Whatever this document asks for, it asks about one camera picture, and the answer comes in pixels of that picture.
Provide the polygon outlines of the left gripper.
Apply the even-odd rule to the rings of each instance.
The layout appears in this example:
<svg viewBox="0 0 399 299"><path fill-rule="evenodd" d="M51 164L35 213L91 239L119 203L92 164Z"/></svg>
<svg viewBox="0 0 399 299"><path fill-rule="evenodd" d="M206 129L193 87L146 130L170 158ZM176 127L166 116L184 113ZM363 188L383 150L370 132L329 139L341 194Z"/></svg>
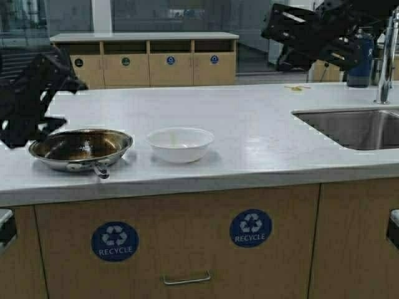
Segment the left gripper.
<svg viewBox="0 0 399 299"><path fill-rule="evenodd" d="M68 53L54 46L1 49L1 142L23 148L43 141L67 123L47 116L57 92L88 90L76 75Z"/></svg>

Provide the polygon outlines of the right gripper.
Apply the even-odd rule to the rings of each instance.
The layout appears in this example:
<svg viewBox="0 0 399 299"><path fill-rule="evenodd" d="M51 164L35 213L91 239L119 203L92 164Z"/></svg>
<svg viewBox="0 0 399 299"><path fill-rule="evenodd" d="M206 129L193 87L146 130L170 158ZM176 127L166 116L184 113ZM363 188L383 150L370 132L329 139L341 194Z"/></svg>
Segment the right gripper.
<svg viewBox="0 0 399 299"><path fill-rule="evenodd" d="M283 45L278 71L308 71L318 60L346 71L360 62L357 30L373 20L360 2L322 2L314 11L275 3L261 36Z"/></svg>

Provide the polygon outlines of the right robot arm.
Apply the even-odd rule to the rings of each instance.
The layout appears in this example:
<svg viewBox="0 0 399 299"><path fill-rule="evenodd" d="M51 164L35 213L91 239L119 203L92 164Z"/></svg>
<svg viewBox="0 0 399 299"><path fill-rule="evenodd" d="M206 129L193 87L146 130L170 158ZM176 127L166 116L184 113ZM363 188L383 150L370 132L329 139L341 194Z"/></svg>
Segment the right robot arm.
<svg viewBox="0 0 399 299"><path fill-rule="evenodd" d="M261 35L283 45L280 72L308 71L318 60L348 71L363 60L358 29L369 27L378 38L397 7L398 1L323 1L311 11L275 3Z"/></svg>

